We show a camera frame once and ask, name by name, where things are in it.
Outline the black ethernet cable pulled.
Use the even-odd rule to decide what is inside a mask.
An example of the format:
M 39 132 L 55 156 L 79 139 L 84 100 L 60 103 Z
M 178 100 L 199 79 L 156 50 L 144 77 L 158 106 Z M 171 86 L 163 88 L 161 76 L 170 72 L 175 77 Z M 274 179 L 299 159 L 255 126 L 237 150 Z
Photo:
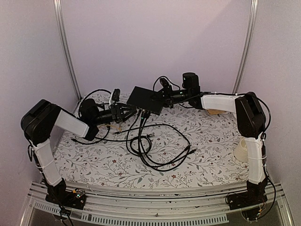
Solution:
M 106 137 L 108 136 L 108 134 L 109 134 L 109 130 L 107 131 L 106 135 L 103 138 L 95 137 L 97 139 L 97 141 L 89 141 L 88 143 L 84 143 L 84 142 L 78 141 L 75 138 L 72 138 L 71 141 L 73 141 L 75 143 L 79 143 L 81 145 L 94 145 L 94 144 L 98 144 L 98 143 L 100 143 L 102 141 L 108 141 L 108 142 L 127 142 L 127 141 L 129 141 L 129 139 L 125 139 L 125 140 L 111 140 L 111 139 L 106 139 Z

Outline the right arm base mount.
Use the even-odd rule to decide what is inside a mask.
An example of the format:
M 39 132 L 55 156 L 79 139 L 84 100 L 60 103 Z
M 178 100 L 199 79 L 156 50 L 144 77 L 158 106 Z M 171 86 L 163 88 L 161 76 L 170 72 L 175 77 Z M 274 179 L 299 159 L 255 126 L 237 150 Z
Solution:
M 230 193 L 225 197 L 230 210 L 261 204 L 267 200 L 265 189 L 259 189 L 258 187 L 248 188 L 247 191 L 241 193 Z

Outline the black network switch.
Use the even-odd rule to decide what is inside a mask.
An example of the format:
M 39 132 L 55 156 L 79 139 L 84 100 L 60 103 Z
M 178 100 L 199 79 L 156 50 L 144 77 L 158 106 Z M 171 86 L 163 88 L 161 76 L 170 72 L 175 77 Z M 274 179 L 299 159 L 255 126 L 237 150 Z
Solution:
M 155 100 L 152 96 L 152 90 L 135 86 L 127 100 L 127 104 L 142 110 L 148 110 L 155 115 L 160 115 L 163 103 Z

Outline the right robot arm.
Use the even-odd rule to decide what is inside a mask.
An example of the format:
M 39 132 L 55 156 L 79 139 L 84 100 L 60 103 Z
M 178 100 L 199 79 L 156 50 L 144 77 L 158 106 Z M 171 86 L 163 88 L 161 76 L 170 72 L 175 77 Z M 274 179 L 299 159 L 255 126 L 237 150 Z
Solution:
M 187 102 L 195 109 L 235 114 L 238 131 L 244 138 L 248 151 L 249 176 L 243 201 L 247 205 L 254 205 L 264 195 L 268 183 L 264 141 L 271 118 L 265 116 L 261 107 L 264 102 L 253 92 L 225 94 L 201 91 L 199 78 L 195 73 L 184 73 L 182 86 L 177 90 L 173 90 L 174 84 L 166 76 L 160 76 L 157 81 L 162 89 L 154 93 L 155 98 L 164 107 L 172 108 L 175 104 Z

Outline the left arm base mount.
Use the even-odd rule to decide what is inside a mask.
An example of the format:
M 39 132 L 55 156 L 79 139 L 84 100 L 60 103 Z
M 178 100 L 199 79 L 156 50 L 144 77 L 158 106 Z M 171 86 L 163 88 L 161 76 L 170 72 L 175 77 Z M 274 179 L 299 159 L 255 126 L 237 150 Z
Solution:
M 86 192 L 78 188 L 67 191 L 66 188 L 55 186 L 48 188 L 45 200 L 54 204 L 73 209 L 83 210 L 86 203 Z

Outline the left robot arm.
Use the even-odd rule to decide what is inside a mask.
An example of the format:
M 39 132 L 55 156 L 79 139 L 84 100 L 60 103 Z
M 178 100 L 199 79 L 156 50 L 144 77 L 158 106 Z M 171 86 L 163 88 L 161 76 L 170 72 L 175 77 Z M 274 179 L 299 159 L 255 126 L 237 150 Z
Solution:
M 70 200 L 66 183 L 55 165 L 50 144 L 54 127 L 93 141 L 99 132 L 99 125 L 125 122 L 136 112 L 135 107 L 124 103 L 114 103 L 109 109 L 105 109 L 103 104 L 97 104 L 94 99 L 88 98 L 80 104 L 78 117 L 45 99 L 26 113 L 21 120 L 21 128 L 33 150 L 30 156 L 34 157 L 46 181 L 49 195 L 59 204 L 66 204 Z

